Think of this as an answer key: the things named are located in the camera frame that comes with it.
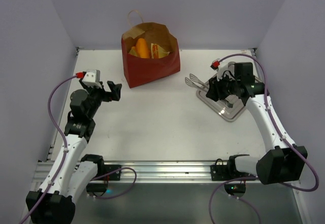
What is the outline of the metal tongs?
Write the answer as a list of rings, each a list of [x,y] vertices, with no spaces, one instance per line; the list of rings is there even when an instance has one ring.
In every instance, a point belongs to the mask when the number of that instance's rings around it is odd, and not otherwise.
[[[189,77],[185,77],[185,84],[189,87],[199,89],[205,93],[207,93],[209,90],[209,86],[192,73],[189,74]]]

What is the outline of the fake triangle sandwich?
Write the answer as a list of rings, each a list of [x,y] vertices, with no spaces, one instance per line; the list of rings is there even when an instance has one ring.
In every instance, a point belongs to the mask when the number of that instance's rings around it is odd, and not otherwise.
[[[155,43],[151,43],[150,50],[151,58],[153,59],[164,58],[170,54],[169,51],[164,50],[164,48]]]

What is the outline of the round sliced bread piece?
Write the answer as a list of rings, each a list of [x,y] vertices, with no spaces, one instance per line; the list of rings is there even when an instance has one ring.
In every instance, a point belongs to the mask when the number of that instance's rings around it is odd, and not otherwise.
[[[130,54],[130,55],[133,55],[133,56],[136,56],[136,57],[139,56],[139,54],[138,54],[137,49],[136,49],[135,46],[133,46],[133,47],[130,49],[129,54]]]

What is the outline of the steel tray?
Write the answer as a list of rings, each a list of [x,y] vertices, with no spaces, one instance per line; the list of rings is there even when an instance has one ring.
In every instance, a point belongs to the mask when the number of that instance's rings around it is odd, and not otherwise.
[[[245,111],[245,106],[249,98],[264,94],[265,92],[265,85],[255,76],[254,69],[255,66],[252,62],[236,62],[234,64],[234,73],[223,75],[222,77],[222,79],[228,78],[239,82],[240,98],[235,95],[230,95],[225,100],[214,102],[206,98],[206,93],[199,89],[197,89],[197,97],[224,120],[233,122]],[[217,79],[215,75],[209,80]]]

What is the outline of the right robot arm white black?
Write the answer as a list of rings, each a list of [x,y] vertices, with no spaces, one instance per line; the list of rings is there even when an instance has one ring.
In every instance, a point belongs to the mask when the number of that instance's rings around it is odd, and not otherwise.
[[[217,74],[209,79],[206,97],[218,102],[230,95],[239,98],[253,116],[263,138],[266,153],[261,158],[249,155],[230,156],[226,173],[230,179],[257,176],[263,184],[297,181],[308,153],[304,146],[297,146],[286,133],[272,107],[271,97],[263,82],[258,82],[250,62],[228,64],[213,62]]]

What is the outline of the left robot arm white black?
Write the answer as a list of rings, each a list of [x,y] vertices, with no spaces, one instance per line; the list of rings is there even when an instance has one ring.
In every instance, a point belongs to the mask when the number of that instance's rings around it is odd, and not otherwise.
[[[37,191],[30,191],[26,204],[33,223],[71,223],[76,203],[89,181],[104,177],[106,168],[100,155],[86,155],[77,162],[95,128],[94,116],[103,102],[120,100],[121,84],[108,81],[110,91],[102,82],[74,91],[59,154]]]

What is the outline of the long orange bread roll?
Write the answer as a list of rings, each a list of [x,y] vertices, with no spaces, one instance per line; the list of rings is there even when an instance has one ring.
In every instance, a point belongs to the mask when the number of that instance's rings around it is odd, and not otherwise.
[[[147,42],[144,38],[139,38],[136,42],[136,51],[140,58],[150,58]]]

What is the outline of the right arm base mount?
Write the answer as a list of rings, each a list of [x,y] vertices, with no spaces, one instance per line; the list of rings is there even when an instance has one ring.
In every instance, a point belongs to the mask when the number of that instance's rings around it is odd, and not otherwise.
[[[218,158],[215,163],[210,166],[210,174],[212,181],[228,181],[241,177],[254,177],[254,175],[239,172],[235,166],[235,158],[238,155],[230,156],[228,160]],[[242,197],[246,192],[246,181],[241,180],[240,183],[227,183],[224,185],[225,191],[231,196]]]

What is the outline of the red brown paper bag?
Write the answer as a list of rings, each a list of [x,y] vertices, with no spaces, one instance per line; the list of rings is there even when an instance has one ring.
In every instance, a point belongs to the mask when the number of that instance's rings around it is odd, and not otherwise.
[[[144,85],[149,82],[170,76],[180,72],[180,54],[177,39],[170,33],[167,26],[155,22],[144,22],[142,14],[136,12],[140,19],[140,24],[132,24],[129,16],[127,21],[130,29],[121,37],[121,50],[123,60],[123,70],[125,78],[130,88]],[[153,59],[140,58],[129,54],[130,49],[136,46],[139,38],[144,38],[147,42],[149,52],[151,43],[160,45],[170,54],[164,58]]]

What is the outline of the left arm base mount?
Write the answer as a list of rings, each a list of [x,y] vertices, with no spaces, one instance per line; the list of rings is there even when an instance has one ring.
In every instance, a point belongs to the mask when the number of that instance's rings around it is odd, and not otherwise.
[[[100,170],[100,173],[97,174],[97,176],[102,176],[106,173],[111,173],[117,169],[120,169],[121,165],[105,165],[105,169],[104,170]],[[100,179],[97,179],[96,183],[89,183],[86,186],[86,192],[92,196],[103,196],[105,193],[108,192],[108,188],[109,188],[109,183],[110,182],[114,182],[114,181],[119,181],[121,178],[121,171],[116,171],[113,174],[110,174],[108,176],[104,176]]]

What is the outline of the aluminium front rail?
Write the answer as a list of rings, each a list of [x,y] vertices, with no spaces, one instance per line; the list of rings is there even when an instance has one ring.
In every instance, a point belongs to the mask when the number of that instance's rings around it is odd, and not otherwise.
[[[53,161],[37,163],[32,178],[33,183],[41,184],[49,173]],[[105,161],[106,167],[133,168],[137,172],[136,183],[217,183],[224,182],[231,177],[222,179],[217,175],[214,161]],[[132,183],[134,173],[131,170],[122,170],[120,180],[114,183]]]

